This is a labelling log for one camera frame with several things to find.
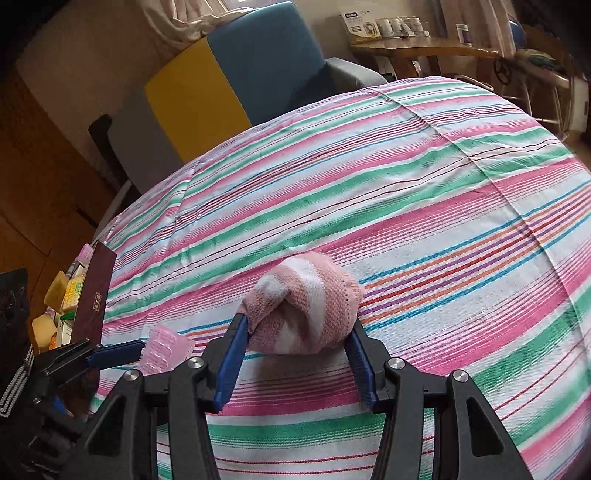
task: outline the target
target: metal screw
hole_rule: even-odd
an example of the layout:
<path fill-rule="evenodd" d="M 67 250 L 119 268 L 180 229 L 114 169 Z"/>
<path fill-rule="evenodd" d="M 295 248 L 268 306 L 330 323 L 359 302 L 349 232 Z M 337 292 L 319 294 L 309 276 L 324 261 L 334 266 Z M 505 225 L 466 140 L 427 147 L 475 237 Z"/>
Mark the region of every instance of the metal screw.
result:
<path fill-rule="evenodd" d="M 194 356 L 187 360 L 187 366 L 189 368 L 198 369 L 201 368 L 203 365 L 205 365 L 205 360 L 200 356 Z"/>
<path fill-rule="evenodd" d="M 395 369 L 395 370 L 400 370 L 400 369 L 404 368 L 404 365 L 406 365 L 404 363 L 404 360 L 402 360 L 401 358 L 398 358 L 397 356 L 393 356 L 390 360 L 388 360 L 388 366 L 390 368 Z"/>
<path fill-rule="evenodd" d="M 455 370 L 453 373 L 453 378 L 458 382 L 467 382 L 470 378 L 470 375 L 464 372 L 464 370 Z"/>
<path fill-rule="evenodd" d="M 138 377 L 139 377 L 139 370 L 136 370 L 135 368 L 132 368 L 131 370 L 127 370 L 127 372 L 125 372 L 123 374 L 123 379 L 127 380 L 128 382 L 133 382 Z"/>

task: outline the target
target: window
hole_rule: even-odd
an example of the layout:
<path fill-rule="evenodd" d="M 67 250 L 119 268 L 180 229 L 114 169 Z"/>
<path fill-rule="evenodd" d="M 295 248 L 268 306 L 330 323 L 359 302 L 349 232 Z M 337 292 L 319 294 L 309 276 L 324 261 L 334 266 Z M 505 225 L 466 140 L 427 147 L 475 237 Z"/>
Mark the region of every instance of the window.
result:
<path fill-rule="evenodd" d="M 260 8 L 267 7 L 268 5 L 280 4 L 285 0 L 220 0 L 228 10 L 235 8 Z"/>

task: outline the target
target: striped bedsheet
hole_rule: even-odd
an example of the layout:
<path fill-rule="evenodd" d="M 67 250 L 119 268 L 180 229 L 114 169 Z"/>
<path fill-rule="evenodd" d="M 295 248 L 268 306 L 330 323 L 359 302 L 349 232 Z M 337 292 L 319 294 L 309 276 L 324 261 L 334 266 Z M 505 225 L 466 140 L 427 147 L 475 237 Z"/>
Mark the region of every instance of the striped bedsheet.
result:
<path fill-rule="evenodd" d="M 226 141 L 114 219 L 103 342 L 161 324 L 201 353 L 260 276 L 316 250 L 364 285 L 370 336 L 423 371 L 464 368 L 534 478 L 560 478 L 591 419 L 590 180 L 529 116 L 465 83 L 335 96 Z M 94 408 L 126 368 L 101 373 Z M 342 349 L 247 351 L 208 422 L 223 479 L 369 479 L 384 417 L 359 404 Z M 432 411 L 425 424 L 421 479 Z M 158 465 L 172 477 L 166 428 Z"/>

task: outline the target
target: chair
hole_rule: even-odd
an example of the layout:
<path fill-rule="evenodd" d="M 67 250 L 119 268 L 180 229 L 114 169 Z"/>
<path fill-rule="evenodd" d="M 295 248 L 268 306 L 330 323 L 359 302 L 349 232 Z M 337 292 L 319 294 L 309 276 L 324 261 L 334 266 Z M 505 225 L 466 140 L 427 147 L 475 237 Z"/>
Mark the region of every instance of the chair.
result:
<path fill-rule="evenodd" d="M 556 134 L 560 138 L 564 138 L 570 129 L 574 84 L 577 79 L 582 78 L 582 74 L 559 40 L 529 25 L 520 25 L 516 21 L 512 22 L 511 27 L 518 54 L 512 59 L 506 59 L 506 62 L 514 74 L 515 84 L 521 91 L 521 96 L 505 95 L 504 87 L 501 96 L 519 103 L 527 114 L 533 116 L 541 124 L 548 125 L 550 128 L 554 127 Z M 542 68 L 520 58 L 519 49 L 523 48 L 543 51 L 551 55 L 562 66 L 564 73 Z M 545 88 L 550 94 L 550 118 L 536 115 L 532 108 L 531 99 L 536 90 L 540 88 Z"/>
<path fill-rule="evenodd" d="M 325 60 L 296 6 L 271 5 L 219 27 L 164 66 L 115 115 L 108 141 L 143 194 L 252 126 L 384 83 L 372 70 Z"/>

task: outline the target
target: blue cushion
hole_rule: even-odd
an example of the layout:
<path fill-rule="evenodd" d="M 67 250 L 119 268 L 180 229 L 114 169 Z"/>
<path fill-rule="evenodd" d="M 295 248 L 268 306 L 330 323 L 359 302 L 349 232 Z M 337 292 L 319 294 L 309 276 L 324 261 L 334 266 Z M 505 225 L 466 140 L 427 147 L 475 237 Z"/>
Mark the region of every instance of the blue cushion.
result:
<path fill-rule="evenodd" d="M 248 13 L 214 30 L 207 41 L 253 125 L 337 93 L 320 48 L 291 2 Z"/>

